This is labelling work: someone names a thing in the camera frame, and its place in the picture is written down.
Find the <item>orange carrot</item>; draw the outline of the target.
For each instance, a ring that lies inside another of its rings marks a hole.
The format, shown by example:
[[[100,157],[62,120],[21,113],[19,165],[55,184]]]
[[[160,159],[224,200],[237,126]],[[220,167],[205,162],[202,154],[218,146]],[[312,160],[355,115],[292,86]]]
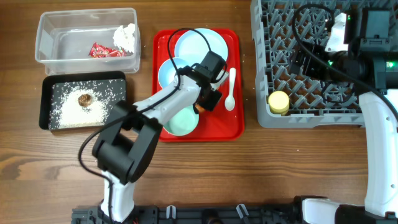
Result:
[[[202,108],[199,104],[196,104],[194,111],[196,112],[196,114],[199,114],[205,112],[205,109]]]

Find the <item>white plastic spoon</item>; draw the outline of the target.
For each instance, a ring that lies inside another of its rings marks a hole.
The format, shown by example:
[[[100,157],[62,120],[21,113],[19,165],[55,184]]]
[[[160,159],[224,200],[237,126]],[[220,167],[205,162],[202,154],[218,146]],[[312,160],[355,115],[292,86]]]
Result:
[[[236,69],[231,68],[229,70],[229,92],[224,102],[224,106],[228,111],[232,111],[235,107],[235,99],[233,96],[235,80],[236,80]]]

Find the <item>green bowl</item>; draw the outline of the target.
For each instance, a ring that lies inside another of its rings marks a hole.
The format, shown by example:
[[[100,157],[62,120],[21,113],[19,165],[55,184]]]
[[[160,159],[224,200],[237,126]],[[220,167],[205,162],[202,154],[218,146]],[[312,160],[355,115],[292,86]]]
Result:
[[[174,136],[185,136],[190,134],[198,125],[199,114],[194,112],[192,106],[179,111],[165,125],[164,129]]]

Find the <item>light blue bowl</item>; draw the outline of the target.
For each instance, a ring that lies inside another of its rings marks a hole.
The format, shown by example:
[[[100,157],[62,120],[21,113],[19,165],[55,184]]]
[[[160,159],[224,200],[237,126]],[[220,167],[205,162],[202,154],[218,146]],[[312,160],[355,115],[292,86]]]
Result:
[[[188,65],[187,61],[174,57],[173,58],[177,68],[182,68]],[[176,70],[172,64],[171,59],[167,59],[159,68],[158,71],[158,82],[161,88],[165,88],[167,85],[169,85],[173,80],[174,76],[176,74]]]

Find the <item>yellow cup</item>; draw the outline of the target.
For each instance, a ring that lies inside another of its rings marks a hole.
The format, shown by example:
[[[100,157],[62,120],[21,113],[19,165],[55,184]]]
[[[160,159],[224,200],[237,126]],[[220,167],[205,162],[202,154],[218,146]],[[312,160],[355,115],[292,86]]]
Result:
[[[268,96],[268,104],[273,114],[285,115],[290,106],[290,98],[284,91],[275,91]]]

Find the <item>light blue plate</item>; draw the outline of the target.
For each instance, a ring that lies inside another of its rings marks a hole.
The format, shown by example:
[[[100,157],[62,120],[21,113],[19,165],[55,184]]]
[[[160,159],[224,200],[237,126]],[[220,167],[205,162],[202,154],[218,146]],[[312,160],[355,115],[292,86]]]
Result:
[[[211,29],[197,28],[197,31],[204,35],[211,50],[227,61],[228,46],[224,38]],[[192,30],[182,34],[178,38],[174,48],[175,56],[186,61],[187,65],[202,62],[207,52],[208,46],[204,38]]]

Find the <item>white napkin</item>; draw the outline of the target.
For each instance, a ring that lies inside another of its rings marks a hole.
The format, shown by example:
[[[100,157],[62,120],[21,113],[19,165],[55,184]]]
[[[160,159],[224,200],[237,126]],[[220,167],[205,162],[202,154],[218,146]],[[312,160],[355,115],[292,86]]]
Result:
[[[135,37],[134,33],[136,31],[135,24],[130,23],[126,27],[119,26],[113,35],[114,45],[119,47],[129,53],[134,53],[135,48]]]

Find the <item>red snack wrapper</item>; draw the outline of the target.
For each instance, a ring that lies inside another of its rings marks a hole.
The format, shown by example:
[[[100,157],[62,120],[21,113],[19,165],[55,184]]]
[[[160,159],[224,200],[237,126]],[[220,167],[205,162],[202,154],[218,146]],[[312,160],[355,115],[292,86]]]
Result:
[[[90,49],[89,56],[91,58],[125,57],[126,52],[123,49],[108,48],[95,42]]]

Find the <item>brown food lump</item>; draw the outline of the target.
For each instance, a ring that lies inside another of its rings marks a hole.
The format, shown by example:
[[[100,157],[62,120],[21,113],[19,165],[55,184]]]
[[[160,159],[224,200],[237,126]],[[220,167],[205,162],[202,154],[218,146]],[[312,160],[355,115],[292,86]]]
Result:
[[[92,101],[93,98],[89,94],[84,94],[78,97],[78,104],[84,108],[87,108],[89,105],[91,105]]]

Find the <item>white rice pile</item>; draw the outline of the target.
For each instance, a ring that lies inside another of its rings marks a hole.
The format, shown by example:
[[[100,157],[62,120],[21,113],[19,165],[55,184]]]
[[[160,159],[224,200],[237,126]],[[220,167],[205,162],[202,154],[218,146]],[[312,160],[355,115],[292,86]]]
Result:
[[[50,130],[102,126],[113,106],[126,99],[126,81],[119,79],[65,82],[52,86]],[[78,97],[92,96],[87,108],[78,104]]]

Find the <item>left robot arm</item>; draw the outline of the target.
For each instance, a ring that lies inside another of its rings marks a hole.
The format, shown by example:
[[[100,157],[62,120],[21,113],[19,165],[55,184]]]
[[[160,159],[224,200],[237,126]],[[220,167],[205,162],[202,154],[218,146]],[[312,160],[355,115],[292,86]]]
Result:
[[[134,209],[134,183],[148,168],[160,133],[181,110],[199,105],[213,111],[222,94],[212,87],[220,81],[225,60],[213,51],[200,63],[178,68],[174,81],[150,98],[132,105],[116,103],[97,132],[92,149],[106,196],[101,204],[106,223],[122,223]]]

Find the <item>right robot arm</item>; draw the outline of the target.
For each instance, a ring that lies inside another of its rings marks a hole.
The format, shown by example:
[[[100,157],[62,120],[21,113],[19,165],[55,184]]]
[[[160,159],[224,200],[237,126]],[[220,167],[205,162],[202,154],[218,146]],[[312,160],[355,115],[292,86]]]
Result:
[[[364,205],[321,197],[299,198],[304,223],[397,222],[397,50],[390,35],[391,12],[365,7],[335,14],[329,9],[326,46],[296,38],[289,70],[353,85],[364,118],[368,186]]]

